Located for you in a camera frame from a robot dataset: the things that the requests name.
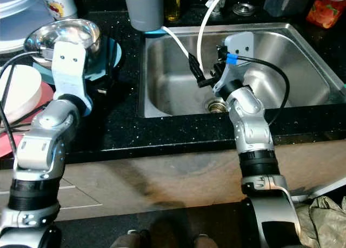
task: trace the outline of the metal bowl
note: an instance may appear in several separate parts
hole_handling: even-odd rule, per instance
[[[100,51],[101,33],[98,26],[84,19],[64,19],[44,25],[32,32],[24,42],[24,51],[37,51],[42,46],[53,49],[58,41],[82,44],[86,49],[88,65],[97,59]],[[51,60],[40,55],[32,56],[42,66],[50,68]]]

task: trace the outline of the floor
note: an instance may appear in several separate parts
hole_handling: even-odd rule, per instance
[[[109,248],[130,229],[147,229],[152,248],[193,247],[193,239],[207,233],[219,248],[241,247],[240,203],[154,211],[131,215],[57,222],[62,248]]]

